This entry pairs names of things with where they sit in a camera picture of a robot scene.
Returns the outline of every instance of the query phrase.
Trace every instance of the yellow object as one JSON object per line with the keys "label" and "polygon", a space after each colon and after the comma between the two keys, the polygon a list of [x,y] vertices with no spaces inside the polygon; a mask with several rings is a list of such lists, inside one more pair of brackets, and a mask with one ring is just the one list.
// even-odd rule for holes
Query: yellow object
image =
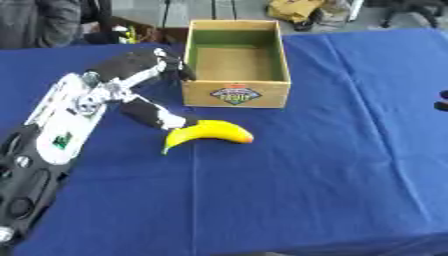
{"label": "yellow object", "polygon": [[268,15],[294,23],[302,22],[324,2],[324,0],[271,0]]}
{"label": "yellow object", "polygon": [[202,138],[222,139],[237,143],[251,143],[254,140],[250,132],[236,124],[218,120],[200,120],[196,125],[172,130],[166,137],[162,154],[166,155],[170,148],[184,142]]}
{"label": "yellow object", "polygon": [[137,32],[135,31],[134,26],[130,26],[129,27],[129,36],[128,36],[128,41],[130,44],[136,44],[137,43]]}

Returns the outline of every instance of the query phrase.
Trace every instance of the chair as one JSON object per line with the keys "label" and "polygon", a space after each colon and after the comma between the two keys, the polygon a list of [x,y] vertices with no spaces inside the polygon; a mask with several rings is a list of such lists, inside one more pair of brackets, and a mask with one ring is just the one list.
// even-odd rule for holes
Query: chair
{"label": "chair", "polygon": [[[435,7],[436,11],[431,12],[427,7]],[[437,28],[439,24],[435,17],[443,15],[443,7],[444,4],[440,0],[394,0],[389,3],[381,27],[390,27],[390,22],[397,13],[415,12],[423,16],[431,27]]]}

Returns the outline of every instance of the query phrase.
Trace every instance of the robotic arm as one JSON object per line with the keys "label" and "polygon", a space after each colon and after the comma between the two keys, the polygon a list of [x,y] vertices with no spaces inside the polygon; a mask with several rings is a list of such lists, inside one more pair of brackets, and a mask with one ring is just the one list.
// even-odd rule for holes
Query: robotic arm
{"label": "robotic arm", "polygon": [[118,102],[131,118],[159,129],[194,125],[132,92],[141,82],[174,75],[195,79],[181,59],[161,48],[140,48],[112,58],[83,75],[70,73],[0,146],[0,247],[20,241],[55,198],[82,146]]}

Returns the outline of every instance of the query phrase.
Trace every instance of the banana tip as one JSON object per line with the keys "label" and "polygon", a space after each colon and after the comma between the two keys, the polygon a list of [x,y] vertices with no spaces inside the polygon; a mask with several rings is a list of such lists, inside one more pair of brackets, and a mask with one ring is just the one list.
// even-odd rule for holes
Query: banana tip
{"label": "banana tip", "polygon": [[250,134],[249,136],[247,136],[246,138],[246,143],[252,143],[254,141],[254,136],[252,136],[252,134]]}
{"label": "banana tip", "polygon": [[162,150],[162,155],[166,156],[166,154],[168,154],[168,150],[170,150],[169,147],[166,147]]}

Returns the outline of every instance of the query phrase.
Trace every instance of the screw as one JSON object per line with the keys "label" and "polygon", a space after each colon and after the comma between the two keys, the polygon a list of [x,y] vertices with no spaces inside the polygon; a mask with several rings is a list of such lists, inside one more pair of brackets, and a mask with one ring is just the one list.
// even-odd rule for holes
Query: screw
{"label": "screw", "polygon": [[28,168],[31,165],[31,158],[27,156],[16,157],[16,164],[21,168]]}

